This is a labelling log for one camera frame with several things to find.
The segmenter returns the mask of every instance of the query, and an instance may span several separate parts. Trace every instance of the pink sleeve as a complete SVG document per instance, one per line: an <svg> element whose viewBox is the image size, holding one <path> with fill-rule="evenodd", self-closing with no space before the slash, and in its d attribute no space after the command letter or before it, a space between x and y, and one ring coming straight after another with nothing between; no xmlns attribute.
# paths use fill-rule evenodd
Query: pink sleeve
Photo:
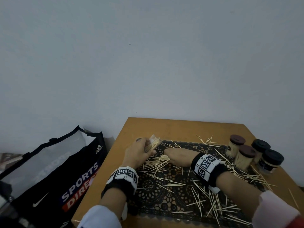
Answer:
<svg viewBox="0 0 304 228"><path fill-rule="evenodd" d="M262 193L259 201L252 218L254 228L285 228L300 214L271 191Z"/></svg>

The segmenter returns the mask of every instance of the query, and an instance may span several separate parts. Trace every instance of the plastic container lid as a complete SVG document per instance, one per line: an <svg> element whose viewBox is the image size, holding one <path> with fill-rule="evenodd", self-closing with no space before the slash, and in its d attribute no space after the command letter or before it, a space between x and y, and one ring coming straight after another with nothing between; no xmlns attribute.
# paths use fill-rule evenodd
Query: plastic container lid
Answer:
<svg viewBox="0 0 304 228"><path fill-rule="evenodd" d="M274 166L279 166L284 161L284 156L273 149L265 150L262 158Z"/></svg>
<svg viewBox="0 0 304 228"><path fill-rule="evenodd" d="M252 148L254 148L256 151L264 153L265 150L270 149L270 145L263 140L256 139L251 144Z"/></svg>
<svg viewBox="0 0 304 228"><path fill-rule="evenodd" d="M230 135L230 141L238 146L243 145L246 142L245 138L236 134Z"/></svg>
<svg viewBox="0 0 304 228"><path fill-rule="evenodd" d="M249 158L254 158L255 155L257 154L255 149L253 149L251 146L248 145L241 145L239 147L239 151L242 155Z"/></svg>

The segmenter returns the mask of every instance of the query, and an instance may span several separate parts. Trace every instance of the toothpick container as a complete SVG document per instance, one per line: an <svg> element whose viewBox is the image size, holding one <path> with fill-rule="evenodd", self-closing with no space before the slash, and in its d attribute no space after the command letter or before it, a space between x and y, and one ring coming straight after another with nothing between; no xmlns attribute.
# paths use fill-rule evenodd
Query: toothpick container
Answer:
<svg viewBox="0 0 304 228"><path fill-rule="evenodd" d="M262 154L257 167L264 174L273 173L284 161L284 156L273 149L267 149Z"/></svg>
<svg viewBox="0 0 304 228"><path fill-rule="evenodd" d="M252 148L254 148L257 151L257 155L254 158L254 163L257 164L259 160L262 157L262 154L265 152L265 150L270 149L270 145L263 140L256 139L251 144Z"/></svg>
<svg viewBox="0 0 304 228"><path fill-rule="evenodd" d="M239 147L237 157L234 160L235 167L245 171L252 162L255 155L256 151L251 146L241 145Z"/></svg>
<svg viewBox="0 0 304 228"><path fill-rule="evenodd" d="M236 157L239 152L239 146L243 145L245 142L245 138L236 134L231 135L226 149L226 155L229 157Z"/></svg>

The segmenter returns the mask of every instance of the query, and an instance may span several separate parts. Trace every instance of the wooden surface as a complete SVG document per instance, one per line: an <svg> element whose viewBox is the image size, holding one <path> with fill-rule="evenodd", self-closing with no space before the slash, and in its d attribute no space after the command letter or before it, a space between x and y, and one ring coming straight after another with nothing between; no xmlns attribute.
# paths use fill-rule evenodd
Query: wooden surface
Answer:
<svg viewBox="0 0 304 228"><path fill-rule="evenodd" d="M83 215L94 205L100 201L101 191L104 189L105 183L110 174L118 168L124 157L125 149L136 138L150 138L152 134L160 137L162 140L173 140L183 142L201 142L196 136L199 135L204 141L212 137L213 142L220 144L228 144L231 134L241 135L246 139L246 145L251 145L255 139L253 134L242 124L230 123L215 123L215 122L196 122L196 121L181 121L167 119L148 119L148 118L128 118L115 143L113 144L108 156L99 169L93 184L89 187L84 199L75 212L72 222L75 226L78 225ZM264 175L265 179L277 187L272 187L274 193L287 202L289 205L296 208L294 201L288 191L290 188L294 198L296 199L299 211L304 214L304 193L288 176L288 174L279 167L276 172L270 176ZM141 218L138 216L128 215L126 221L122 222L123 227L132 228L149 228L149 227L197 227L174 221L160 221L158 219Z"/></svg>

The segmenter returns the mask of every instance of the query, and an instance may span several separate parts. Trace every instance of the left hand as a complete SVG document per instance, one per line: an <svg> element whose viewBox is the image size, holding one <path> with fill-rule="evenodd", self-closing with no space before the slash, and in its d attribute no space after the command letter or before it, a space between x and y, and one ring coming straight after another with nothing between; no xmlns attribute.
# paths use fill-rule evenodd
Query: left hand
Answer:
<svg viewBox="0 0 304 228"><path fill-rule="evenodd" d="M140 167L150 156L156 154L155 150L145 153L144 149L150 143L149 139L142 138L133 142L126 149L125 157L121 166L130 166L133 169Z"/></svg>

